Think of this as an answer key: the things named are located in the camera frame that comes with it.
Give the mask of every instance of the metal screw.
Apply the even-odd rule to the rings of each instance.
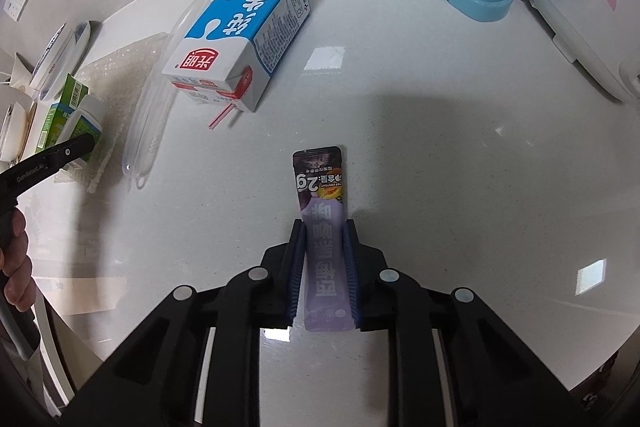
[[[193,289],[188,286],[178,286],[174,290],[174,299],[177,301],[186,301],[191,295],[193,295]]]
[[[380,279],[384,282],[396,282],[400,279],[400,274],[396,270],[386,269],[380,272]]]
[[[460,302],[471,302],[475,297],[469,288],[458,288],[453,296]]]
[[[249,279],[252,281],[261,281],[263,279],[267,279],[269,276],[269,271],[262,266],[256,266],[249,270]]]

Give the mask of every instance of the white lid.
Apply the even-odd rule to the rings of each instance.
[[[107,115],[107,105],[90,94],[86,94],[81,100],[78,109],[89,113],[95,120],[102,125],[104,117]]]

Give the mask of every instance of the clear plastic container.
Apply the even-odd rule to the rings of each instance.
[[[146,184],[156,159],[166,119],[174,105],[177,89],[162,74],[162,68],[211,0],[195,0],[175,23],[164,42],[162,52],[142,87],[133,113],[129,134],[122,154],[122,173],[137,188]]]

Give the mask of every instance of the white bottle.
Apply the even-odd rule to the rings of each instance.
[[[62,128],[62,132],[56,143],[75,138],[86,132],[91,134],[95,142],[98,143],[100,135],[102,134],[102,121],[106,113],[107,105],[104,102],[90,94],[86,94],[78,105],[78,108],[73,111],[68,120],[66,120],[65,126]],[[86,167],[84,158],[89,158],[89,155],[78,158],[71,162],[71,165],[79,169]]]

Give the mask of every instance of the blue and white carton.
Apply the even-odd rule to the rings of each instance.
[[[197,100],[254,111],[309,12],[309,0],[213,0],[162,73]]]

